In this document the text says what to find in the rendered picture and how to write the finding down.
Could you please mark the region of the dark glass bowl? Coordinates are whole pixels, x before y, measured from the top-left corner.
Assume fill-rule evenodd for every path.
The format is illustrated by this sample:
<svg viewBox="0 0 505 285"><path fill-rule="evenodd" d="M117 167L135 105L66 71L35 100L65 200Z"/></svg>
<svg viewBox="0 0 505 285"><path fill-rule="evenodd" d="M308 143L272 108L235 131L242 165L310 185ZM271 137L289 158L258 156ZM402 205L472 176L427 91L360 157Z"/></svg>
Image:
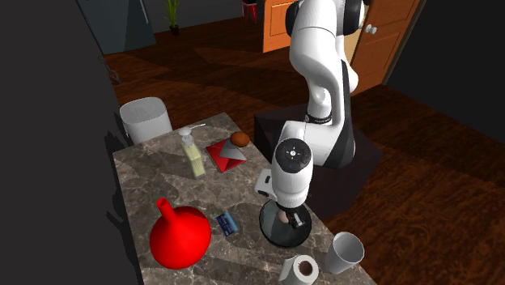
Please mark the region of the dark glass bowl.
<svg viewBox="0 0 505 285"><path fill-rule="evenodd" d="M281 222L278 218L276 202L269 200L261 208L260 228L265 238L273 245L294 248L301 245L312 230L312 218L305 206L303 206L301 217L304 219L304 225L299 228L293 228L290 224Z"/></svg>

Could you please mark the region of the white toilet paper roll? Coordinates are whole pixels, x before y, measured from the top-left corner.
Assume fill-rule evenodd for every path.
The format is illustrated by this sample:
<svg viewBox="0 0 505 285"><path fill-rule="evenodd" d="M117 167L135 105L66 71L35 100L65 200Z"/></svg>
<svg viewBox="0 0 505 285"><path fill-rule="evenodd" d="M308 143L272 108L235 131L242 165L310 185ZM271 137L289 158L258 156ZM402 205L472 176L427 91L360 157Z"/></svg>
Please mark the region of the white toilet paper roll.
<svg viewBox="0 0 505 285"><path fill-rule="evenodd" d="M313 285L319 274L319 266L308 255L287 258L278 278L284 285Z"/></svg>

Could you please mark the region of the white cup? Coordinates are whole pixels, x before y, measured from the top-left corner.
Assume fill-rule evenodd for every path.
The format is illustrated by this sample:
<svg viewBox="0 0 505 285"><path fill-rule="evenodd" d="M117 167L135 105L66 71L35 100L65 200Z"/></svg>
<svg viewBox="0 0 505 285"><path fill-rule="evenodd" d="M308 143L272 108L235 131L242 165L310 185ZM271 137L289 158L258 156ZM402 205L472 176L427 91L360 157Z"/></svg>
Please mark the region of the white cup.
<svg viewBox="0 0 505 285"><path fill-rule="evenodd" d="M364 258L361 240L350 232L339 232L333 238L325 255L325 268L332 274L340 274Z"/></svg>

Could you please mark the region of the dark robot stand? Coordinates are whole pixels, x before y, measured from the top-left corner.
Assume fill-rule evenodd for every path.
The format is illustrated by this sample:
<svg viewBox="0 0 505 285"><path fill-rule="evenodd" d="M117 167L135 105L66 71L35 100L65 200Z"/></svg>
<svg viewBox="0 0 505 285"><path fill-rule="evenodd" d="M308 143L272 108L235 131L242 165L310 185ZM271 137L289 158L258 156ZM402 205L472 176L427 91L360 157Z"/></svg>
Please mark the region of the dark robot stand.
<svg viewBox="0 0 505 285"><path fill-rule="evenodd" d="M307 105L279 108L254 115L254 144L271 161L286 121L304 119ZM355 153L344 168L315 166L306 204L323 220L348 211L380 162L383 154L358 129L354 129Z"/></svg>

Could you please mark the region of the red and grey book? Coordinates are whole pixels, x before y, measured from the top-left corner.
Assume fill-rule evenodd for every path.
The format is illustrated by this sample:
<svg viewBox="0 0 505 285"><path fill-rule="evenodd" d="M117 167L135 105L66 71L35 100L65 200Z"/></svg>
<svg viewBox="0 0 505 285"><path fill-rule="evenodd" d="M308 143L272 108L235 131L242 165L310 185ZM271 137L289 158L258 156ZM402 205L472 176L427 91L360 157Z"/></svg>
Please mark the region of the red and grey book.
<svg viewBox="0 0 505 285"><path fill-rule="evenodd" d="M247 161L242 151L229 138L206 147L220 172L226 172Z"/></svg>

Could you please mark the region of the brown potato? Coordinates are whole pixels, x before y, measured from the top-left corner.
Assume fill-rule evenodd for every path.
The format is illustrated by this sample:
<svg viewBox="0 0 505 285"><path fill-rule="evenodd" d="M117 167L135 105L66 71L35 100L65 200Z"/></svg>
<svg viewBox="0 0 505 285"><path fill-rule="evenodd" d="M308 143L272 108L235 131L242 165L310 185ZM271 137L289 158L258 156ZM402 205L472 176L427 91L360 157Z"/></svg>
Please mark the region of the brown potato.
<svg viewBox="0 0 505 285"><path fill-rule="evenodd" d="M250 142L250 137L245 132L236 131L231 135L230 142L236 147L246 147Z"/></svg>

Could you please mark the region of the red round vase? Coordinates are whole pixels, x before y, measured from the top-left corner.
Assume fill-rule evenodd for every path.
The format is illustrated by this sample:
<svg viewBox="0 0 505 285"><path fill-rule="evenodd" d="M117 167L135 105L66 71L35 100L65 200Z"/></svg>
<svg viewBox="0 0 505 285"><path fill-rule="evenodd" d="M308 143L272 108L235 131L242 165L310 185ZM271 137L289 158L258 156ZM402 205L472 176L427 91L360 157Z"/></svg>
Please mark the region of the red round vase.
<svg viewBox="0 0 505 285"><path fill-rule="evenodd" d="M156 206L161 216L151 229L149 245L153 258L163 267L180 270L201 260L210 245L211 229L197 208L172 208L166 198Z"/></svg>

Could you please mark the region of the yellow soap dispenser bottle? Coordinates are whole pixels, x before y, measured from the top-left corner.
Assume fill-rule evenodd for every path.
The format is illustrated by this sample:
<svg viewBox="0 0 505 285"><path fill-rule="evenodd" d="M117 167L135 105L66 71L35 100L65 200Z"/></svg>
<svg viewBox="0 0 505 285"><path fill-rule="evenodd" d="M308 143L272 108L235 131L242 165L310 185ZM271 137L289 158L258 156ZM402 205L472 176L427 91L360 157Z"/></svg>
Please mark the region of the yellow soap dispenser bottle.
<svg viewBox="0 0 505 285"><path fill-rule="evenodd" d="M181 146L188 159L189 166L195 177L200 177L206 173L202 162L201 152L198 150L194 137L192 136L192 129L203 126L203 124L195 125L192 127L180 128L178 134L181 136Z"/></svg>

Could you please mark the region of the white waste bin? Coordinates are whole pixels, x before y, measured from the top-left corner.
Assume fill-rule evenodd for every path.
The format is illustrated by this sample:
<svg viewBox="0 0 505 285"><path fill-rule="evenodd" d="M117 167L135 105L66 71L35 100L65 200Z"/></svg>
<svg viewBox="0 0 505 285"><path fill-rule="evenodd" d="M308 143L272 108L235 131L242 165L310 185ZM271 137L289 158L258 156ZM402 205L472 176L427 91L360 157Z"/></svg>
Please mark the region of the white waste bin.
<svg viewBox="0 0 505 285"><path fill-rule="evenodd" d="M120 107L125 131L134 144L172 132L168 111L158 97L132 100Z"/></svg>

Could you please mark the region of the orange door with white knob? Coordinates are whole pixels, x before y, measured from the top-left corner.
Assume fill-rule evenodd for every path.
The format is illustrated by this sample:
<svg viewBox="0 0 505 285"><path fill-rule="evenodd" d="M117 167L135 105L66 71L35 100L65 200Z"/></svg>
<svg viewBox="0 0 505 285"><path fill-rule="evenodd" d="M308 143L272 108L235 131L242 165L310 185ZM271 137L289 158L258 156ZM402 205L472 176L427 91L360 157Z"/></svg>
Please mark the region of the orange door with white knob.
<svg viewBox="0 0 505 285"><path fill-rule="evenodd" d="M383 82L421 0L370 0L351 62L359 76L352 96Z"/></svg>

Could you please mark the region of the orange panelled door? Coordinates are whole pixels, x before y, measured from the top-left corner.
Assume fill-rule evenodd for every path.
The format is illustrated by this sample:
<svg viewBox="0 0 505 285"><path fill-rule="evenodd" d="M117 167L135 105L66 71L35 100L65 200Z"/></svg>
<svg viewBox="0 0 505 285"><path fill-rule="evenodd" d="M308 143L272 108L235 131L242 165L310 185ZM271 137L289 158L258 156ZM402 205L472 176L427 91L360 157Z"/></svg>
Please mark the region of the orange panelled door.
<svg viewBox="0 0 505 285"><path fill-rule="evenodd" d="M295 0L265 0L262 51L268 53L290 45L286 33L285 17L290 4Z"/></svg>

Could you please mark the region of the red stool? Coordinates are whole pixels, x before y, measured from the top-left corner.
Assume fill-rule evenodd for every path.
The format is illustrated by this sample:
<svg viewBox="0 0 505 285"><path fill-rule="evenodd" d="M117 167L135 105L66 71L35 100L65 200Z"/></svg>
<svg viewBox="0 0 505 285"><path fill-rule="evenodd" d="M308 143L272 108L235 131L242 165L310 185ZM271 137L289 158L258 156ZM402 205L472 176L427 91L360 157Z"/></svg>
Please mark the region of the red stool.
<svg viewBox="0 0 505 285"><path fill-rule="evenodd" d="M254 23L257 22L257 0L241 0L243 17L251 17Z"/></svg>

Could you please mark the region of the green potted plant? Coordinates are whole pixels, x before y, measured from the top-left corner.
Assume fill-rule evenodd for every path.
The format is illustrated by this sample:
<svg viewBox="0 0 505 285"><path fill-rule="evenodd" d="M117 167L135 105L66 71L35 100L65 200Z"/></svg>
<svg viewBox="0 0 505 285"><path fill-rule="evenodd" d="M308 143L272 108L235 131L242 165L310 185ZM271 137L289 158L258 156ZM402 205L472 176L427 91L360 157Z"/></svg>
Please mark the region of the green potted plant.
<svg viewBox="0 0 505 285"><path fill-rule="evenodd" d="M167 16L164 18L170 23L170 31L173 36L179 35L179 26L177 24L177 9L180 0L163 0Z"/></svg>

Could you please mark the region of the dark grey cabinet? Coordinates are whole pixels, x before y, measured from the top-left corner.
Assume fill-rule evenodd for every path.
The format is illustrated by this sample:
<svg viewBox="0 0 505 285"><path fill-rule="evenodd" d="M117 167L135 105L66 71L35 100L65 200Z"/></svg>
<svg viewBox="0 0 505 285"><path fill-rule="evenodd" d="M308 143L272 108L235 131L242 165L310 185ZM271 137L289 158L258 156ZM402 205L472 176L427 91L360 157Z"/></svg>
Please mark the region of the dark grey cabinet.
<svg viewBox="0 0 505 285"><path fill-rule="evenodd" d="M76 0L103 54L156 43L144 0Z"/></svg>

